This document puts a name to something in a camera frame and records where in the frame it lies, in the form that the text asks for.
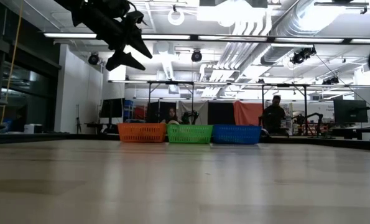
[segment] person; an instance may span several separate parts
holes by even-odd
[[[280,96],[274,96],[272,105],[268,106],[262,115],[264,128],[269,133],[280,132],[281,121],[285,119],[284,109],[280,107]]]
[[[170,108],[168,112],[168,118],[161,121],[165,124],[179,124],[177,110],[175,108]]]

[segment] green basket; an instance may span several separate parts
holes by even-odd
[[[213,125],[168,125],[168,139],[170,143],[201,143],[211,141]]]

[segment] woman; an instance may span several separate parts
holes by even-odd
[[[178,117],[177,117],[177,110],[175,108],[170,108],[168,113],[168,118],[162,120],[161,123],[165,124],[179,124]]]

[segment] computer monitor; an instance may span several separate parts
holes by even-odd
[[[101,118],[120,118],[123,116],[124,98],[103,100]]]
[[[367,123],[367,110],[358,110],[366,108],[364,100],[334,100],[335,122],[345,123]]]

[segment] rope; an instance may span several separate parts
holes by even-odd
[[[11,86],[11,78],[12,78],[14,62],[15,62],[15,57],[16,57],[16,50],[17,50],[17,42],[19,40],[19,32],[20,32],[21,24],[22,24],[23,2],[24,2],[24,0],[22,0],[22,2],[21,2],[21,10],[20,10],[20,13],[19,13],[19,23],[17,25],[17,30],[16,30],[16,40],[15,40],[15,45],[14,45],[14,48],[13,48],[11,71],[9,72],[8,84],[7,84],[7,87],[6,87],[5,101],[8,101],[9,87]],[[0,125],[2,125],[2,122],[4,121],[5,107],[6,106],[2,107],[2,116],[1,116],[1,120],[0,120]]]

